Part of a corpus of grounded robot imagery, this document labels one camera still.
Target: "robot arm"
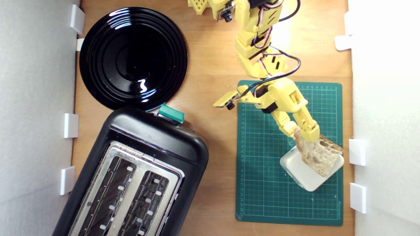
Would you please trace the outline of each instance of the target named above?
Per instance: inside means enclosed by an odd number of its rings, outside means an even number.
[[[216,21],[224,19],[229,22],[235,14],[240,25],[235,43],[236,55],[247,75],[254,78],[267,78],[286,70],[282,56],[287,54],[270,47],[272,26],[280,21],[282,3],[283,0],[189,0],[189,6],[194,7],[197,14],[202,14],[205,7],[211,7]],[[239,86],[237,91],[226,93],[213,106],[230,110],[234,101],[252,103],[264,113],[270,113],[287,136],[292,137],[299,126],[302,136],[315,142],[320,135],[319,125],[309,114],[308,101],[295,83],[285,76],[262,83],[255,88],[254,94],[247,86]],[[296,122],[291,121],[287,113],[292,113]]]
[[[320,135],[317,122],[312,119],[306,107],[308,101],[302,96],[296,84],[288,79],[281,78],[263,83],[255,88],[254,94],[247,92],[240,95],[248,86],[242,85],[237,91],[231,91],[213,104],[214,107],[234,107],[233,101],[252,103],[264,113],[272,115],[281,132],[293,137],[296,126],[301,128],[301,135],[309,142],[315,142]],[[287,113],[292,113],[296,122],[290,120]]]

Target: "black cable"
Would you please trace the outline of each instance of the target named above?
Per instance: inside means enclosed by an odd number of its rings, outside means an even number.
[[[281,19],[279,20],[279,22],[281,22],[281,21],[285,21],[285,20],[287,20],[287,19],[290,19],[291,17],[293,17],[294,15],[296,15],[296,13],[299,11],[299,8],[300,8],[300,0],[297,0],[296,10],[294,10],[294,12],[293,12],[292,14],[290,14],[290,15],[286,16],[285,18],[281,18]]]
[[[278,50],[281,54],[284,54],[285,56],[287,56],[287,57],[289,57],[289,58],[291,58],[291,59],[295,59],[296,61],[297,61],[297,66],[293,69],[293,70],[291,70],[291,71],[289,71],[289,72],[287,72],[286,74],[281,74],[281,75],[278,75],[278,76],[272,76],[272,77],[267,77],[267,78],[265,78],[265,79],[263,79],[263,80],[261,80],[261,81],[259,81],[259,82],[256,82],[256,83],[253,83],[253,84],[251,84],[239,97],[237,97],[237,98],[235,98],[235,99],[239,99],[239,98],[241,98],[241,97],[243,97],[243,96],[245,96],[245,94],[247,94],[249,91],[251,91],[251,89],[253,88],[253,87],[255,87],[255,86],[258,86],[258,85],[260,85],[260,84],[263,84],[263,83],[265,83],[265,82],[269,82],[269,81],[273,81],[273,80],[276,80],[276,79],[280,79],[280,78],[283,78],[283,77],[286,77],[286,76],[289,76],[289,75],[291,75],[291,74],[293,74],[293,73],[295,73],[297,70],[299,70],[299,68],[300,68],[300,66],[301,66],[301,61],[300,61],[300,59],[299,58],[297,58],[297,57],[295,57],[295,56],[292,56],[292,55],[290,55],[290,54],[288,54],[288,53],[285,53],[285,52],[283,52],[282,50],[280,50],[280,49],[278,49],[278,48],[276,48],[276,47],[274,47],[274,46],[271,46],[270,45],[270,47],[272,47],[272,48],[274,48],[274,49],[276,49],[276,50]]]

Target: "slice of bread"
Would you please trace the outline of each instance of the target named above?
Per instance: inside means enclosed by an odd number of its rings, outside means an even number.
[[[321,176],[327,176],[344,150],[322,134],[316,142],[308,142],[300,135],[300,130],[300,127],[296,127],[293,139],[303,162]]]

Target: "toaster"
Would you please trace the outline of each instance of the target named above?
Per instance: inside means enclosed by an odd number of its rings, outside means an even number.
[[[204,141],[176,116],[119,108],[103,124],[53,236],[178,235],[207,162]]]

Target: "white wall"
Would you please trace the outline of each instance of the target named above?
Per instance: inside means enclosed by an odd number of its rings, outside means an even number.
[[[349,0],[354,138],[365,139],[367,214],[356,236],[420,235],[420,14],[418,1]]]
[[[74,110],[79,0],[0,0],[0,235],[51,235],[71,165],[64,113]]]

